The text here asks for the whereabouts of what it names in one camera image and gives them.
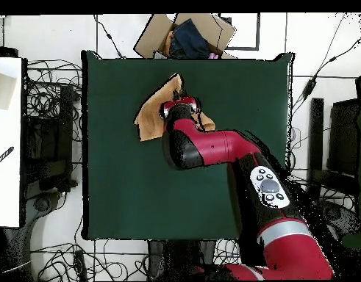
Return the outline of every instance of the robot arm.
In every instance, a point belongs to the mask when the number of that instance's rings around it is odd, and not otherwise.
[[[177,170],[234,163],[230,189],[243,193],[252,206],[257,243],[263,244],[267,267],[227,265],[242,280],[330,279],[333,271],[288,190],[260,153],[237,131],[199,131],[192,113],[200,106],[194,98],[162,104],[165,120],[162,146],[170,166]]]

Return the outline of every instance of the green mat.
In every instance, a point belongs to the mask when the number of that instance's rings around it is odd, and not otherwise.
[[[292,54],[275,61],[100,60],[92,52],[82,52],[82,94],[87,93],[87,114],[85,108],[82,114],[87,115],[88,129],[82,235],[238,238],[226,165],[172,170],[159,139],[139,141],[134,118],[145,99],[177,72],[217,129],[251,131],[285,166],[291,58]]]

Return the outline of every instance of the cardboard box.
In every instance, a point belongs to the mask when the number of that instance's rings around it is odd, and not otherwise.
[[[153,58],[155,51],[163,51],[168,33],[191,18],[201,36],[209,43],[209,50],[222,59],[236,58],[224,53],[236,29],[211,13],[179,13],[172,22],[166,14],[153,14],[134,50],[143,58]]]

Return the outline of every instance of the floor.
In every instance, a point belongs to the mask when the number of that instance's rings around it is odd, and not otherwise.
[[[223,13],[232,16],[232,24],[239,35],[234,46],[251,46],[255,34],[255,19],[249,14]],[[329,44],[341,18],[340,28],[335,36],[326,60],[336,56],[361,37],[361,14],[359,13],[261,13],[260,15],[260,48],[259,51],[228,51],[241,59],[273,59],[283,52],[296,54],[293,63],[293,99],[296,100],[308,79],[321,66],[328,51]],[[143,31],[150,15],[99,15],[107,31],[112,35],[119,51],[126,57],[138,57],[133,46]],[[0,46],[13,47],[19,50],[20,57],[28,60],[64,59],[79,66],[81,50],[94,50],[103,58],[116,58],[115,49],[106,37],[103,29],[96,25],[92,15],[40,15],[40,16],[7,16],[0,19]],[[67,78],[74,73],[59,73]],[[361,44],[338,60],[328,64],[321,72],[312,95],[304,102],[293,116],[296,127],[296,138],[293,145],[304,139],[308,133],[308,112],[311,98],[324,99],[324,128],[329,127],[330,109],[334,102],[356,98],[354,80],[361,75]],[[326,164],[328,131],[324,132],[324,167]],[[307,160],[307,140],[298,143],[300,148],[294,149],[296,167],[303,168]],[[80,145],[74,142],[74,162],[80,158]],[[305,172],[297,171],[295,175],[304,178]],[[37,250],[51,245],[61,245],[74,240],[74,233],[79,227],[82,217],[82,170],[79,165],[73,171],[73,178],[79,186],[68,194],[65,205],[58,211],[38,220],[32,233],[31,249]],[[86,250],[94,252],[94,242],[84,241],[79,232],[77,242]],[[96,241],[96,255],[104,260],[103,252],[106,240]],[[232,252],[233,246],[226,247]],[[32,254],[32,269],[37,274],[44,264],[53,256],[58,247],[46,249],[45,252]],[[147,253],[146,241],[111,240],[105,247],[107,261],[124,263],[128,272],[136,270],[135,261],[141,261]],[[92,258],[85,258],[86,265],[93,265]],[[109,268],[112,275],[120,275],[122,268],[114,265]],[[46,270],[44,278],[55,276],[54,270]],[[117,281],[126,277],[124,273]],[[134,273],[130,281],[144,281],[141,273]],[[96,275],[96,281],[108,281],[107,273]]]

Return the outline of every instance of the tan cloth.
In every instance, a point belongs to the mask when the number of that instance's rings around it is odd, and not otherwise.
[[[169,57],[170,56],[170,45],[171,45],[171,39],[174,37],[174,32],[170,31],[165,39],[165,48],[164,51],[165,54]]]
[[[182,79],[178,73],[170,77],[171,79],[153,94],[141,107],[135,118],[135,125],[138,125],[140,132],[140,141],[152,140],[163,135],[164,121],[160,117],[159,109],[161,103],[172,101],[174,99],[174,90],[178,93],[182,89]],[[199,129],[198,114],[192,115],[197,122]],[[202,126],[206,131],[215,130],[215,124],[203,112],[200,113]]]

